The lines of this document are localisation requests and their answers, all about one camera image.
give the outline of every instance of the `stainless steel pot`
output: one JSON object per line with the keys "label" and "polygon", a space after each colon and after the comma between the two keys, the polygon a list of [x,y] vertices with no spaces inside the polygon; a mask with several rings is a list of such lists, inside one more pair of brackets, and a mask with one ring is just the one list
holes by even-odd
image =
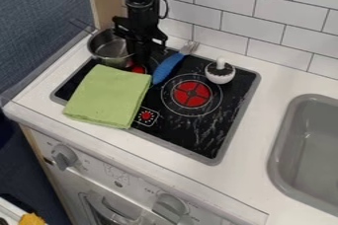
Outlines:
{"label": "stainless steel pot", "polygon": [[88,50],[100,63],[125,69],[129,67],[132,54],[127,53],[126,41],[114,35],[113,29],[95,33],[88,41]]}

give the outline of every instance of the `toy stove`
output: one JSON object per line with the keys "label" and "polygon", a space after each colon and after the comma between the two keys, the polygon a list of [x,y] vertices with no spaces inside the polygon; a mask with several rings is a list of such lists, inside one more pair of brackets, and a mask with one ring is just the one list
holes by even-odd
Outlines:
{"label": "toy stove", "polygon": [[[165,56],[153,56],[148,66],[130,71],[151,73],[173,53],[169,50]],[[259,77],[236,68],[236,76],[230,83],[216,85],[204,75],[209,63],[197,56],[186,56],[165,82],[148,90],[128,131],[206,164],[220,161]],[[54,96],[68,101],[96,64],[94,60],[87,62]]]}

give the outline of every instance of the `red burner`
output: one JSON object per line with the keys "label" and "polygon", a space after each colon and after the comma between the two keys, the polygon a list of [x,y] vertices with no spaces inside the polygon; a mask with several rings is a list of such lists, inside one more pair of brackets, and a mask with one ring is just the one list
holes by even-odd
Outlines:
{"label": "red burner", "polygon": [[186,81],[174,88],[174,100],[187,108],[198,108],[205,105],[210,96],[210,88],[196,81]]}
{"label": "red burner", "polygon": [[134,66],[132,67],[131,72],[144,74],[145,70],[142,66]]}

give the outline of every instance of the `gray sink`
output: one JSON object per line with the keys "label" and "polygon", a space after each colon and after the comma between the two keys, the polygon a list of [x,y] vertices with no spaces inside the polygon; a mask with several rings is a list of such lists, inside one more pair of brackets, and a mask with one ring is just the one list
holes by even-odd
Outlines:
{"label": "gray sink", "polygon": [[338,101],[304,95],[289,105],[268,162],[287,196],[338,216]]}

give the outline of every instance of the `green cloth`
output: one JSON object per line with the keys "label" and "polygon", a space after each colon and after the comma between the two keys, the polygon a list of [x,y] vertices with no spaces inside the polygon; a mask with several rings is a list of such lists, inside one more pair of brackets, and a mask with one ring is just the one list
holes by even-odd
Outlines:
{"label": "green cloth", "polygon": [[96,65],[76,89],[63,113],[85,122],[130,128],[150,81],[149,75]]}

